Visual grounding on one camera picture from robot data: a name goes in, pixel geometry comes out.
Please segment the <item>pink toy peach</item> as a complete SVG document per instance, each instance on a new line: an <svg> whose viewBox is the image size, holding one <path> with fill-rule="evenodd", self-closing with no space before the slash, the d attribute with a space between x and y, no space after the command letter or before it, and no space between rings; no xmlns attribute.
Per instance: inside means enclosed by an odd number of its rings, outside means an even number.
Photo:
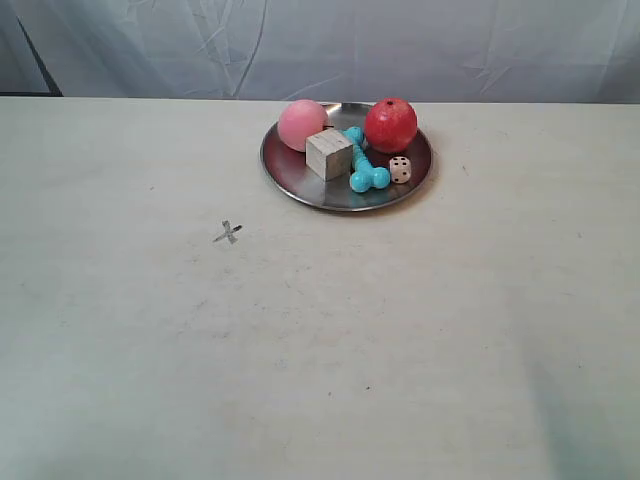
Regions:
<svg viewBox="0 0 640 480"><path fill-rule="evenodd" d="M281 113L277 131L280 140L289 148L304 152L306 139L321 132L328 124L325 108L313 100L297 100Z"/></svg>

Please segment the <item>grey backdrop cloth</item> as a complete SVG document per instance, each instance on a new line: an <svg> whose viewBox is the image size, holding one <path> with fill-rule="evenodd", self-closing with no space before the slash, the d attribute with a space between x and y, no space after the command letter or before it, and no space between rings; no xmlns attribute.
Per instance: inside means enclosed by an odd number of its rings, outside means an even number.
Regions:
<svg viewBox="0 0 640 480"><path fill-rule="evenodd" d="M1 90L635 103L635 1L5 1Z"/></svg>

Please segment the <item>turquoise toy bone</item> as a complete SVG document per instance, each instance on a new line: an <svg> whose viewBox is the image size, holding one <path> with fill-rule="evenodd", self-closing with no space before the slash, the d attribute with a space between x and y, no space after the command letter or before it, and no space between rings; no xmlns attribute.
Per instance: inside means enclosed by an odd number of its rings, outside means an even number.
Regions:
<svg viewBox="0 0 640 480"><path fill-rule="evenodd" d="M371 188L382 190L391 183L391 175L384 167L374 167L366 156L363 144L364 133L360 127L353 126L342 131L353 144L352 169L349 179L351 190L365 193Z"/></svg>

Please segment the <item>round metal plate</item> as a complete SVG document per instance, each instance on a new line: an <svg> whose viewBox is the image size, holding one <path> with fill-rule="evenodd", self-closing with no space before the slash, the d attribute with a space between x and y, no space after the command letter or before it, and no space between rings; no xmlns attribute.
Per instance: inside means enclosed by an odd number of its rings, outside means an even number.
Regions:
<svg viewBox="0 0 640 480"><path fill-rule="evenodd" d="M374 106L361 103L321 105L328 114L328 124L323 130L336 129L341 133L353 126L360 127L364 133L365 117ZM306 166L305 151L295 151L280 140L277 123L278 121L267 132L262 142L260 152L262 165L281 191L315 208L338 212L360 212L390 206L414 193L426 181L432 166L431 146L419 128L406 149L397 153L382 153L374 150L364 135L363 149L374 167L384 167L389 171L389 160L392 157L405 156L411 161L412 174L411 179L405 184L391 181L385 189L371 188L365 193L356 193L351 190L349 184L353 172L352 163L348 174L324 182Z"/></svg>

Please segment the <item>grey X tape mark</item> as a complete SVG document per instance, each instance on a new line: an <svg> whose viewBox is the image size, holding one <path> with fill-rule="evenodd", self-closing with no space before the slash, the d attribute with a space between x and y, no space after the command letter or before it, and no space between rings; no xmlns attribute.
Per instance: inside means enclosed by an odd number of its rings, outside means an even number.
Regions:
<svg viewBox="0 0 640 480"><path fill-rule="evenodd" d="M237 233L243 228L241 224L233 225L229 220L223 220L221 222L223 231L217 237L215 237L212 242L217 243L222 240L228 241L231 245L235 244L238 241Z"/></svg>

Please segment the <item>red toy apple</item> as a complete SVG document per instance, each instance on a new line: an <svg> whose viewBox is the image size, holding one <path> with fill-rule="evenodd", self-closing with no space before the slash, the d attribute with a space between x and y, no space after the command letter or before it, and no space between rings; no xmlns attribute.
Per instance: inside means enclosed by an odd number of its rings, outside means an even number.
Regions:
<svg viewBox="0 0 640 480"><path fill-rule="evenodd" d="M417 134L418 119L408 101L386 98L367 113L364 135L368 144L382 153L397 153L406 149Z"/></svg>

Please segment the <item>wooden cube block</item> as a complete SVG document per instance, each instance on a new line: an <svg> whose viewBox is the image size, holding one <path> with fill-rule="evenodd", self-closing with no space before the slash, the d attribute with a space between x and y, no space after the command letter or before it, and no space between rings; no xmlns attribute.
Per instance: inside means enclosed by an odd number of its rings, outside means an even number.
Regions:
<svg viewBox="0 0 640 480"><path fill-rule="evenodd" d="M351 171L354 144L336 129L326 129L306 139L305 161L324 182Z"/></svg>

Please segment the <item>white die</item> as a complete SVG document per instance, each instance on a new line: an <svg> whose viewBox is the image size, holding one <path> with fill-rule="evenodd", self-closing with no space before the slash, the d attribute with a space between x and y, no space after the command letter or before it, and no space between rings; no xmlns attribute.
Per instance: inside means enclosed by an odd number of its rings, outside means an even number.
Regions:
<svg viewBox="0 0 640 480"><path fill-rule="evenodd" d="M397 184L405 184L411 179L412 165L408 157L394 156L389 160L391 181Z"/></svg>

